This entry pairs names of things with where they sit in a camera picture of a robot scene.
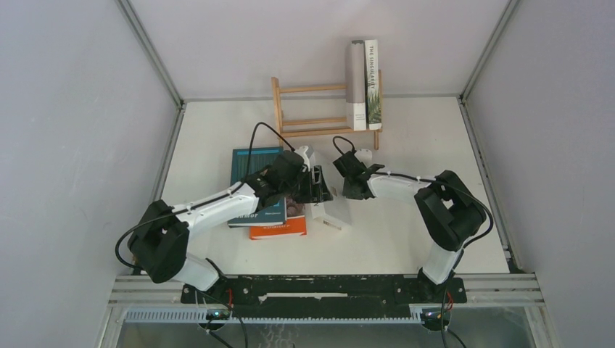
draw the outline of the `orange book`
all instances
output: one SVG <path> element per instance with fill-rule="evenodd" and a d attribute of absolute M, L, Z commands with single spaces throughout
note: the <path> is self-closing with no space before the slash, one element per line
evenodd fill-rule
<path fill-rule="evenodd" d="M 274 226 L 251 226 L 249 237 L 252 240 L 271 239 L 280 236 L 305 236 L 308 230 L 305 226 L 304 205 L 286 198 L 286 223 Z"/>

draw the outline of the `wooden rack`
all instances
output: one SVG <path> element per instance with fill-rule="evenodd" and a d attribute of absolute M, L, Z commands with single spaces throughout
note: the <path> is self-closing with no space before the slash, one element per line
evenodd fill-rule
<path fill-rule="evenodd" d="M 382 101 L 382 71 L 378 70 L 378 84 L 380 91 L 380 100 Z M 377 150 L 380 147 L 379 134 L 382 132 L 382 128 L 378 130 L 353 130 L 348 126 L 342 127 L 320 127 L 310 128 L 302 130 L 284 130 L 285 126 L 292 125 L 325 125 L 327 123 L 346 123 L 346 116 L 341 117 L 326 117 L 316 118 L 309 120 L 285 120 L 284 112 L 282 111 L 281 95 L 283 93 L 299 93 L 299 92 L 314 92 L 314 91 L 335 91 L 339 89 L 346 89 L 346 85 L 330 85 L 330 86 L 313 86 L 313 87 L 294 87 L 294 88 L 280 88 L 280 81 L 278 78 L 271 78 L 271 88 L 273 89 L 273 110 L 276 114 L 276 127 L 277 131 L 284 138 L 293 138 L 297 136 L 324 136 L 332 134 L 346 134 L 346 133 L 366 133 L 373 132 L 373 148 Z M 283 146 L 284 142 L 280 140 L 280 146 Z"/>

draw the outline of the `book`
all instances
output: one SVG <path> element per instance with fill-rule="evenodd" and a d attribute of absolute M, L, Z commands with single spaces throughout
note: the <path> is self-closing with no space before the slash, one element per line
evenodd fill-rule
<path fill-rule="evenodd" d="M 282 153 L 281 146 L 252 148 L 252 158 L 250 159 L 249 172 L 255 171 L 270 165 Z M 246 175 L 248 162 L 248 149 L 234 149 L 231 164 L 231 185 L 240 181 Z M 286 204 L 283 199 L 271 207 L 249 215 L 243 215 L 229 220 L 228 227 L 244 226 L 272 226 L 282 225 L 286 222 Z"/>
<path fill-rule="evenodd" d="M 272 239 L 282 236 L 305 236 L 308 229 L 305 225 L 305 205 L 286 198 L 286 223 L 276 226 L 250 227 L 249 237 L 252 240 Z"/>
<path fill-rule="evenodd" d="M 367 129 L 365 49 L 355 40 L 346 49 L 346 124 L 355 131 Z"/>
<path fill-rule="evenodd" d="M 313 160 L 315 165 L 322 167 L 325 184 L 333 196 L 332 201 L 321 202 L 309 205 L 312 219 L 323 223 L 337 230 L 351 224 L 350 205 L 346 198 L 342 196 L 344 189 L 344 178 L 338 174 L 333 162 L 318 152 L 314 152 Z"/>
<path fill-rule="evenodd" d="M 382 101 L 378 74 L 378 41 L 365 40 L 366 118 L 368 128 L 382 128 Z"/>

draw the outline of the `white table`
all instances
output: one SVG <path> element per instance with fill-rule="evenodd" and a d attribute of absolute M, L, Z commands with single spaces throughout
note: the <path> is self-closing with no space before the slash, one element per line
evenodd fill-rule
<path fill-rule="evenodd" d="M 344 114 L 343 99 L 283 100 L 285 117 Z M 271 124 L 272 101 L 195 101 L 187 105 L 162 198 L 168 204 L 194 201 L 229 185 L 231 150 L 247 147 L 258 121 Z M 385 98 L 384 131 L 373 161 L 398 173 L 437 175 L 455 171 L 484 203 L 487 197 L 455 98 Z M 331 159 L 332 136 L 289 139 Z M 351 134 L 357 148 L 372 149 L 371 133 Z M 255 146 L 277 139 L 260 128 Z M 432 240 L 416 206 L 388 199 L 351 201 L 352 227 L 343 231 L 310 221 L 307 235 L 252 241 L 247 228 L 224 225 L 203 233 L 189 251 L 209 257 L 227 274 L 416 273 Z M 466 250 L 459 273 L 508 273 L 497 231 Z"/>

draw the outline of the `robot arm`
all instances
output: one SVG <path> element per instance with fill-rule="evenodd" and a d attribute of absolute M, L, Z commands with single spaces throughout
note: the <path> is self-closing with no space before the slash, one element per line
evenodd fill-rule
<path fill-rule="evenodd" d="M 218 279 L 208 261 L 187 252 L 190 241 L 213 226 L 258 212 L 291 196 L 297 203 L 331 200 L 313 150 L 285 151 L 272 165 L 248 175 L 226 190 L 190 204 L 152 203 L 128 241 L 128 248 L 154 283 L 175 279 L 207 290 Z"/>
<path fill-rule="evenodd" d="M 424 181 L 411 180 L 405 175 L 387 175 L 378 172 L 383 165 L 366 167 L 357 159 L 354 150 L 343 154 L 334 165 L 344 177 L 342 195 L 346 198 L 386 197 L 417 204 L 434 240 L 429 259 L 419 270 L 418 277 L 428 287 L 427 293 L 437 293 L 456 266 L 463 245 L 486 220 L 485 211 L 472 199 L 461 179 L 449 170 Z M 446 201 L 453 204 L 447 207 Z"/>

